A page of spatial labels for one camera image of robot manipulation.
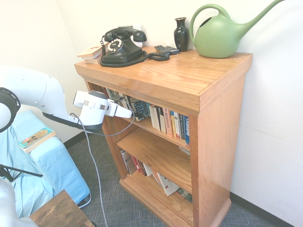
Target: remote control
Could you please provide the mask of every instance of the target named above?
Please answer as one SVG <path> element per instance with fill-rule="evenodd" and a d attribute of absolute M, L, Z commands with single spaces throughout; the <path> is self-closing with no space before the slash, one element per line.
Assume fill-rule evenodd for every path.
<path fill-rule="evenodd" d="M 177 54 L 179 53 L 179 49 L 173 48 L 171 46 L 162 46 L 162 45 L 158 45 L 155 46 L 155 49 L 158 53 L 162 53 L 162 54 Z"/>

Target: coiled cord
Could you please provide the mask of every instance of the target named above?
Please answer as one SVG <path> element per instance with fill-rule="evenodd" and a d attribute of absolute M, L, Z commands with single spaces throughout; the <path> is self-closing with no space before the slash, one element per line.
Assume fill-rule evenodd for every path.
<path fill-rule="evenodd" d="M 103 66 L 103 67 L 111 67 L 111 68 L 126 67 L 126 66 L 130 66 L 130 65 L 138 64 L 140 62 L 145 61 L 146 59 L 153 59 L 155 61 L 167 61 L 167 60 L 169 60 L 169 55 L 155 53 L 155 52 L 152 52 L 152 53 L 148 54 L 146 51 L 143 51 L 144 57 L 142 57 L 140 59 L 137 59 L 137 60 L 134 60 L 134 61 L 131 61 L 131 62 L 120 63 L 120 64 L 103 63 L 102 59 L 103 59 L 103 56 L 105 56 L 105 54 L 106 54 L 103 39 L 104 39 L 104 36 L 102 36 L 102 39 L 100 41 L 101 48 L 102 48 L 102 57 L 101 57 L 100 65 Z"/>

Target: light blue chair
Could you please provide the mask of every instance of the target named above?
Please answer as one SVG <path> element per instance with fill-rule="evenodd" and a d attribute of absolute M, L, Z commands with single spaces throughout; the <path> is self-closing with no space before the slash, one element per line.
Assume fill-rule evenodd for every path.
<path fill-rule="evenodd" d="M 90 190 L 62 142 L 55 136 L 30 153 L 18 143 L 46 125 L 30 110 L 18 113 L 13 124 L 0 133 L 0 164 L 42 174 L 22 173 L 12 185 L 20 218 L 28 217 L 56 194 L 65 190 L 78 206 L 90 202 Z M 12 177 L 19 172 L 10 170 Z"/>

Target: green watering can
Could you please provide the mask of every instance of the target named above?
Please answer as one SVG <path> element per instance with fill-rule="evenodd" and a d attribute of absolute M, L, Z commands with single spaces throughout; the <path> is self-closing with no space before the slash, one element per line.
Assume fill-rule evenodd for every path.
<path fill-rule="evenodd" d="M 208 4 L 199 8 L 190 21 L 189 34 L 196 50 L 201 56 L 208 58 L 227 58 L 233 55 L 239 46 L 243 36 L 258 23 L 276 4 L 284 0 L 275 0 L 267 6 L 252 21 L 245 24 L 233 22 L 221 6 Z M 213 8 L 219 11 L 215 17 L 208 18 L 198 28 L 194 38 L 194 21 L 197 15 L 204 9 Z"/>

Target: watering can handle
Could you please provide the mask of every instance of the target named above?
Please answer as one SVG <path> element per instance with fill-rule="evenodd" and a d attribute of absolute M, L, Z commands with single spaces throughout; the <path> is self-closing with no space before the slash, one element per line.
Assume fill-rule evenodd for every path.
<path fill-rule="evenodd" d="M 200 7 L 193 15 L 193 17 L 191 18 L 190 21 L 190 26 L 189 26 L 189 35 L 190 35 L 190 39 L 193 42 L 193 44 L 195 45 L 195 37 L 194 37 L 194 22 L 196 17 L 198 16 L 198 14 L 204 10 L 204 9 L 216 9 L 219 11 L 219 15 L 226 17 L 228 19 L 230 19 L 229 14 L 227 13 L 227 11 L 225 9 L 223 9 L 221 6 L 216 5 L 216 4 L 207 4 L 204 5 L 202 7 Z"/>

